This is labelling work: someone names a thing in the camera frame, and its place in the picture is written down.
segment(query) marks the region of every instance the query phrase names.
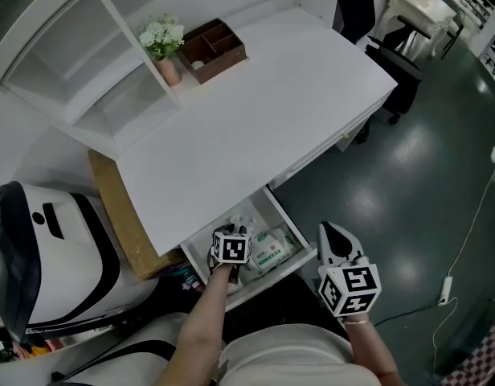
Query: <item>white desk top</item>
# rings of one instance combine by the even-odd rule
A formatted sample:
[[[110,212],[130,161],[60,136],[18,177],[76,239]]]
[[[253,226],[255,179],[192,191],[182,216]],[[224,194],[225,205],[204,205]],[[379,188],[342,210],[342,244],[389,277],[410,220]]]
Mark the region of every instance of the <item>white desk top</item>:
[[[159,254],[340,134],[396,86],[299,8],[237,32],[250,60],[192,88],[183,110],[117,161]]]
[[[404,0],[422,13],[432,23],[441,23],[447,17],[454,18],[455,11],[442,0]]]

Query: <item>fiducial marker cube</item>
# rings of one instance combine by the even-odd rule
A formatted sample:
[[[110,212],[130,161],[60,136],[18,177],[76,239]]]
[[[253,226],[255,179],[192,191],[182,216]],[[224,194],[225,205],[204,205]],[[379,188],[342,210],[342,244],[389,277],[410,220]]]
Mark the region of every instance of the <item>fiducial marker cube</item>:
[[[244,265],[251,253],[251,236],[227,232],[214,232],[214,250],[212,256],[219,263]]]
[[[382,291],[376,265],[324,268],[319,294],[336,318],[367,313]]]

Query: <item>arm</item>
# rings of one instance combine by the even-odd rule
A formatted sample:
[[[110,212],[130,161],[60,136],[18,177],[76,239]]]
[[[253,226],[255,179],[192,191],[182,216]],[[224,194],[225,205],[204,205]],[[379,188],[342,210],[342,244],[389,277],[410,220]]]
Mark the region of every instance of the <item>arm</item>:
[[[349,316],[347,322],[369,320],[367,314]],[[346,324],[346,331],[353,348],[354,362],[373,372],[382,386],[402,386],[398,368],[385,343],[371,322]]]
[[[210,276],[202,297],[178,336],[172,359],[158,379],[158,386],[204,386],[217,370],[223,346],[224,310],[231,265]]]

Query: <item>flower vase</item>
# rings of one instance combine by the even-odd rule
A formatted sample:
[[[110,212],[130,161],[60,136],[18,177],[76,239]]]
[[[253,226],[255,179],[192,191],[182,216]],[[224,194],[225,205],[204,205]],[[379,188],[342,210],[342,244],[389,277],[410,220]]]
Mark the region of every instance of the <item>flower vase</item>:
[[[172,87],[182,82],[182,76],[171,59],[167,57],[154,62],[158,72],[162,75],[166,83]]]

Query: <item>wooden box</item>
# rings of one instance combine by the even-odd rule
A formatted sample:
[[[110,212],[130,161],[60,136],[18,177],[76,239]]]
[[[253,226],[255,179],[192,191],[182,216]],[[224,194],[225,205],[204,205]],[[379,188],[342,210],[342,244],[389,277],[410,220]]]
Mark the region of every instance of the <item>wooden box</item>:
[[[184,40],[178,57],[200,84],[246,59],[242,41],[218,18],[188,32]],[[194,61],[202,61],[204,65],[194,70]]]

